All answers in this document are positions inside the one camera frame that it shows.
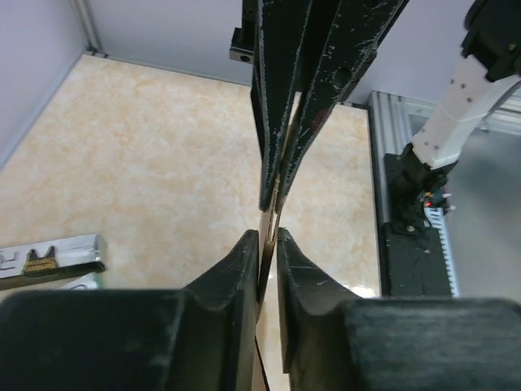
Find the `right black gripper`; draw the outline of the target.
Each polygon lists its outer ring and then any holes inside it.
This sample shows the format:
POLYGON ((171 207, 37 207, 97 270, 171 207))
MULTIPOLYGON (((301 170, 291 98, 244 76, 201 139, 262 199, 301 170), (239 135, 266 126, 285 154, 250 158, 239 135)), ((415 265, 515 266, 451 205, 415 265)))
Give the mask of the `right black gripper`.
POLYGON ((406 1, 242 0, 229 56, 252 62, 251 101, 260 148, 259 209, 282 210, 296 172, 335 105, 349 97, 406 1), (287 136, 301 62, 302 93, 287 136))

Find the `brown cardboard box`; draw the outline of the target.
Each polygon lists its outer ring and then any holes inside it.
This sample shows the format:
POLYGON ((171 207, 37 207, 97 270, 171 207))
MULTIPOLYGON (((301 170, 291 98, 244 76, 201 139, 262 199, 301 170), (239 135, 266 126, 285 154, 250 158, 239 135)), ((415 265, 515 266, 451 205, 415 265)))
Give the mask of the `brown cardboard box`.
POLYGON ((282 208, 300 166, 302 153, 297 145, 302 108, 291 112, 292 101, 276 111, 276 101, 252 87, 252 110, 256 122, 261 154, 259 208, 259 274, 257 283, 257 313, 263 308, 269 271, 274 256, 282 208))

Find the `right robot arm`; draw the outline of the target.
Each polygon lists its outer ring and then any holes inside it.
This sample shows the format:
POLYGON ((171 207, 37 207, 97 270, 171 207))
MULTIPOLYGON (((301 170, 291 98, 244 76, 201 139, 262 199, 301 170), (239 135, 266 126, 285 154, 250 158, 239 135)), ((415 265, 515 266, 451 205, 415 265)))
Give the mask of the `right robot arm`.
MULTIPOLYGON (((296 173, 335 105, 356 88, 403 1, 246 1, 230 45, 251 64, 260 148, 259 207, 275 227, 296 173)), ((471 131, 520 79, 520 4, 476 1, 454 75, 423 128, 398 156, 392 220, 416 231, 471 131)))

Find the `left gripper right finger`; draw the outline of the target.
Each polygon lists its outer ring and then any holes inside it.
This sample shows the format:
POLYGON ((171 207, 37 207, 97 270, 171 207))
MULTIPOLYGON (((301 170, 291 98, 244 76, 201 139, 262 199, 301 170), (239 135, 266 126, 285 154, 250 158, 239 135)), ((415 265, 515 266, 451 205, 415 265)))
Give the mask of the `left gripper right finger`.
POLYGON ((363 298, 278 231, 282 366, 293 390, 517 390, 520 307, 363 298))

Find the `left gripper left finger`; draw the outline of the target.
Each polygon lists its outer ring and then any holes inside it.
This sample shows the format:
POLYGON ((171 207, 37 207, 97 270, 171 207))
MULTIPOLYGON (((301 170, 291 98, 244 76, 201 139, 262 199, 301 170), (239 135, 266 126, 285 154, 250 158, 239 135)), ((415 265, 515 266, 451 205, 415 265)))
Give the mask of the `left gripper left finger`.
POLYGON ((37 290, 1 304, 4 390, 248 390, 258 234, 182 289, 37 290))

